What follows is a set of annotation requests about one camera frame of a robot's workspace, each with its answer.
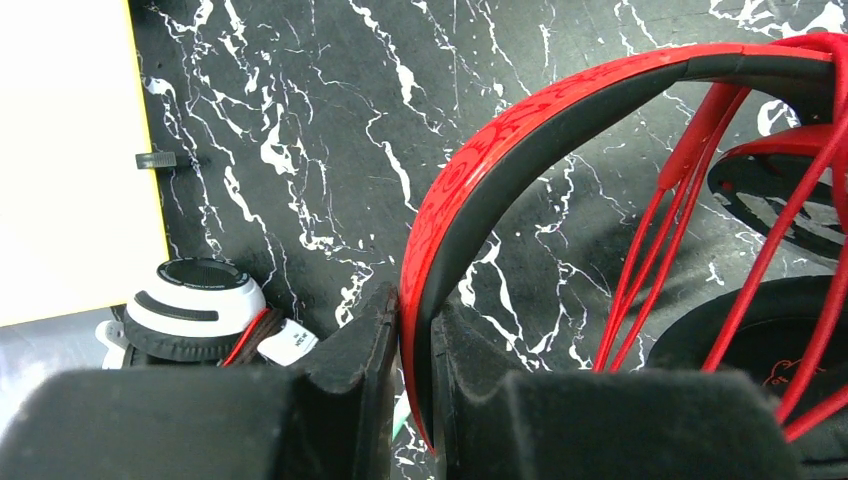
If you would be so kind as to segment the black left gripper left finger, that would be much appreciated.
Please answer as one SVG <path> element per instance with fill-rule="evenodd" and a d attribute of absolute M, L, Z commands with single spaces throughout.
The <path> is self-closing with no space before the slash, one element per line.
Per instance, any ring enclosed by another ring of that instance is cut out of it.
<path fill-rule="evenodd" d="M 5 479 L 386 479 L 398 292 L 288 367 L 53 376 L 1 442 Z"/>

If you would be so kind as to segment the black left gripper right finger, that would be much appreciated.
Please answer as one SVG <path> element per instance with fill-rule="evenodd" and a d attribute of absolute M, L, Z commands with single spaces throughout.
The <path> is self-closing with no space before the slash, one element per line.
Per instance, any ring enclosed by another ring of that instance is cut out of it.
<path fill-rule="evenodd" d="M 798 479 L 741 373 L 532 373 L 445 307 L 431 330 L 442 479 Z"/>

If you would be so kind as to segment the black and white headphones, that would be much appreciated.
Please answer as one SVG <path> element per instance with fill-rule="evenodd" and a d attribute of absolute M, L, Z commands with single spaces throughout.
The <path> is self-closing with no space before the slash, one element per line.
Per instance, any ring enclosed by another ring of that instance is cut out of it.
<path fill-rule="evenodd" d="M 105 369 L 141 366 L 289 366 L 319 338 L 271 308 L 259 284 L 235 265 L 212 258 L 160 264 L 96 339 Z"/>

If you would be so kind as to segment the red headphones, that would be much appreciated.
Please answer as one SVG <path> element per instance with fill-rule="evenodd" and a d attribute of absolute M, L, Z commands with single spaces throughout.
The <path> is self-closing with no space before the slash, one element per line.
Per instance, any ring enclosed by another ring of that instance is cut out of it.
<path fill-rule="evenodd" d="M 815 468 L 847 460 L 847 38 L 655 50 L 475 133 L 423 199 L 399 286 L 433 444 L 445 307 L 532 373 L 741 373 Z"/>

